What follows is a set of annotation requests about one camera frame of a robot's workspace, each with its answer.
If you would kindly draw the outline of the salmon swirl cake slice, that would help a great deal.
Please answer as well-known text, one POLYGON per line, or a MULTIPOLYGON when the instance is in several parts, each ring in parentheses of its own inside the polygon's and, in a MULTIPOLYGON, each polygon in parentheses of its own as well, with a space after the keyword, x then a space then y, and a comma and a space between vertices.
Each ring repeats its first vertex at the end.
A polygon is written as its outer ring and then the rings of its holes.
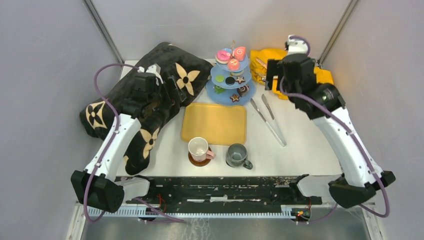
POLYGON ((246 56, 246 48, 244 46, 239 46, 232 50, 232 57, 239 62, 242 62, 246 56))

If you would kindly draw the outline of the black sandwich cookie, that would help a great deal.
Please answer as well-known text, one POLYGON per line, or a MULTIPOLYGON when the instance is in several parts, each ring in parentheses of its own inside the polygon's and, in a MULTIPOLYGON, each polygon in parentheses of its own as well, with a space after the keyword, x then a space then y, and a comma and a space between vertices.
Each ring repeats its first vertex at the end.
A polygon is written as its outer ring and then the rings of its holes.
POLYGON ((235 79, 232 76, 229 76, 225 79, 225 84, 228 86, 232 86, 235 83, 235 79))

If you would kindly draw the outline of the brown round coaster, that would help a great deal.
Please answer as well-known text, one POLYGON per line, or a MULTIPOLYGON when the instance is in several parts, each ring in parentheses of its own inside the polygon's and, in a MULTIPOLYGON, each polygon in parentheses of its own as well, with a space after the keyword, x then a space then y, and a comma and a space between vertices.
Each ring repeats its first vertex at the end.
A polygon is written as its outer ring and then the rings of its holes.
POLYGON ((211 161, 211 159, 205 159, 205 160, 202 160, 202 161, 194 160, 193 156, 190 153, 188 153, 188 159, 196 167, 204 167, 204 166, 208 165, 211 161))

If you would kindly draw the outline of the star cookie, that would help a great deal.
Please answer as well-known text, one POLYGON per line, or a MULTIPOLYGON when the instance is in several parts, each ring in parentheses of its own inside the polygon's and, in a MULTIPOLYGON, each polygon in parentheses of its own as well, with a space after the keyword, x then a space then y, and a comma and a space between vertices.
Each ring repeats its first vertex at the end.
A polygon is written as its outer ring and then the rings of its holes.
POLYGON ((237 76, 237 78, 235 79, 235 82, 238 84, 242 84, 245 83, 245 78, 243 76, 237 76))
POLYGON ((236 103, 240 101, 240 96, 237 94, 233 94, 232 96, 229 97, 232 103, 236 103))

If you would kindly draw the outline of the pink mug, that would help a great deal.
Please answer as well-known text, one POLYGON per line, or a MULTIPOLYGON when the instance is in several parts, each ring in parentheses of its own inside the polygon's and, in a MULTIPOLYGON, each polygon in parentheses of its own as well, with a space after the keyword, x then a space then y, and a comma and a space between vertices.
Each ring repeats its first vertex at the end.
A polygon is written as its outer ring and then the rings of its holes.
POLYGON ((188 142, 188 151, 195 162, 213 160, 216 154, 209 150, 209 143, 202 137, 194 137, 188 142))

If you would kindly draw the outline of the green macaron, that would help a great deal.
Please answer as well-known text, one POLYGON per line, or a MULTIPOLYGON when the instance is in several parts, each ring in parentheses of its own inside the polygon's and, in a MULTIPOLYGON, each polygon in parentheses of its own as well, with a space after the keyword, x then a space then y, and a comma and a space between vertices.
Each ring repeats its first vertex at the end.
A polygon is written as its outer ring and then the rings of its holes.
POLYGON ((216 75, 214 79, 217 83, 222 83, 226 78, 223 75, 216 75))

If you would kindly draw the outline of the grey mug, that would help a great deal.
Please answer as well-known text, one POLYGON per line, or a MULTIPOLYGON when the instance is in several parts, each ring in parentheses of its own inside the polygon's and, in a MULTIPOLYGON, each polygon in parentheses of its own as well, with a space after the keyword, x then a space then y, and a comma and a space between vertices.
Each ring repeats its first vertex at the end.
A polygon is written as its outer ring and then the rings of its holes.
POLYGON ((253 169, 253 164, 248 160, 248 151, 243 144, 235 143, 229 146, 225 155, 226 164, 232 168, 253 169))

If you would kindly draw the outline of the chocolate swirl roll cake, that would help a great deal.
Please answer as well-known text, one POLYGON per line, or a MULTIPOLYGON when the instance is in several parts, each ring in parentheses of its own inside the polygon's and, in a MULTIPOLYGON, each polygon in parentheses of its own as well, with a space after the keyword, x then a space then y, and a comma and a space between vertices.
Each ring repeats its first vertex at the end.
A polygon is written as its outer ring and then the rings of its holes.
POLYGON ((238 95, 242 98, 242 97, 245 97, 249 93, 250 87, 246 84, 244 86, 237 88, 236 91, 237 91, 238 95))

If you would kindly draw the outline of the pink frosted donut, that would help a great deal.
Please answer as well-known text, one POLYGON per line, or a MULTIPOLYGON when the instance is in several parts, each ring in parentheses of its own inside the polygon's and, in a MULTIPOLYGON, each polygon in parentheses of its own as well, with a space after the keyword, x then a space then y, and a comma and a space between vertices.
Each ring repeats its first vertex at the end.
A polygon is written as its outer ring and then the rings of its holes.
POLYGON ((215 55, 215 61, 219 64, 227 65, 232 59, 232 54, 224 49, 219 50, 215 55))

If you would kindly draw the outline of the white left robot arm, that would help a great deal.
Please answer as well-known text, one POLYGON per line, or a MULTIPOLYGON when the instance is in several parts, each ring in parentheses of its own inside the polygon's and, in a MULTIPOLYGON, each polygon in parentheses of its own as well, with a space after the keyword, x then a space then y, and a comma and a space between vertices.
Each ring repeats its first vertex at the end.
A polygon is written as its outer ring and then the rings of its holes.
POLYGON ((76 170, 71 175, 72 186, 86 215, 89 207, 99 209, 102 213, 115 213, 126 201, 139 197, 149 204, 158 195, 149 178, 135 176, 116 181, 120 160, 139 134, 142 127, 139 117, 149 104, 179 106, 186 95, 179 89, 173 76, 162 80, 159 74, 142 72, 134 80, 120 108, 116 109, 107 98, 104 99, 114 114, 111 128, 85 169, 76 170))

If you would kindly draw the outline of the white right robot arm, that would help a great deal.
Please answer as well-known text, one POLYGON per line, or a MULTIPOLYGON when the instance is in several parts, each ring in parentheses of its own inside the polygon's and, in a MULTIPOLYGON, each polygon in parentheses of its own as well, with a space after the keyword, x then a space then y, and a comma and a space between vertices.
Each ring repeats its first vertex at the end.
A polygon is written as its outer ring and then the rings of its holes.
POLYGON ((378 190, 387 201, 385 188, 396 180, 394 173, 382 170, 373 160, 355 131, 342 95, 332 83, 319 83, 314 70, 315 61, 305 53, 269 59, 266 85, 277 83, 280 92, 306 113, 330 144, 343 170, 327 186, 337 204, 345 209, 359 206, 378 190))

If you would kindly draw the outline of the green swirl roll cake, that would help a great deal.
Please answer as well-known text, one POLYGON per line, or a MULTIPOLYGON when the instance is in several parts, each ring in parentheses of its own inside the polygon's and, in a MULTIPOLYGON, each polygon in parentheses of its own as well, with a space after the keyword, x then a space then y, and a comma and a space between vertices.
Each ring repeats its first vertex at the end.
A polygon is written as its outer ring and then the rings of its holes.
POLYGON ((226 89, 225 89, 225 88, 222 88, 222 87, 220 87, 220 86, 218 86, 218 85, 215 85, 215 86, 213 87, 213 89, 214 89, 214 92, 215 92, 216 94, 222 94, 222 93, 224 93, 224 92, 226 91, 226 89))

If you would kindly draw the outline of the pink round candy cake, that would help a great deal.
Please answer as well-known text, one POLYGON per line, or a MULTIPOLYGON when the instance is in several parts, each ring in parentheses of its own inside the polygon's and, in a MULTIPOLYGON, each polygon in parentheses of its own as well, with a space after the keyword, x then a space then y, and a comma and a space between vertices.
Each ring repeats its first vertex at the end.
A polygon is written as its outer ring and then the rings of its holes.
POLYGON ((240 69, 240 61, 236 58, 232 58, 228 61, 226 66, 231 72, 238 72, 240 69))

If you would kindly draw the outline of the yellow serving tray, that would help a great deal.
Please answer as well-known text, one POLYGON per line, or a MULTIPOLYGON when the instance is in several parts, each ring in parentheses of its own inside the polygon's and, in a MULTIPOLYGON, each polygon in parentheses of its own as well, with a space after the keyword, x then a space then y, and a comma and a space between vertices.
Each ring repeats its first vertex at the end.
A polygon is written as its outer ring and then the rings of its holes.
POLYGON ((244 144, 247 110, 240 105, 191 103, 184 111, 181 139, 189 142, 195 137, 206 139, 210 145, 244 144))

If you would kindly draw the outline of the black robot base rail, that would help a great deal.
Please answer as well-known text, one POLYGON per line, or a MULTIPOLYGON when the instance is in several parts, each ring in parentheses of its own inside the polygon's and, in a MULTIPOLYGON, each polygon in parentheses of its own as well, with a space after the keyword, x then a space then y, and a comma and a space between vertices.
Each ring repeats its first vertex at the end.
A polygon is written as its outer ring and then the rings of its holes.
POLYGON ((160 204, 166 214, 267 214, 281 206, 321 205, 321 197, 306 197, 296 176, 151 177, 142 200, 160 204))

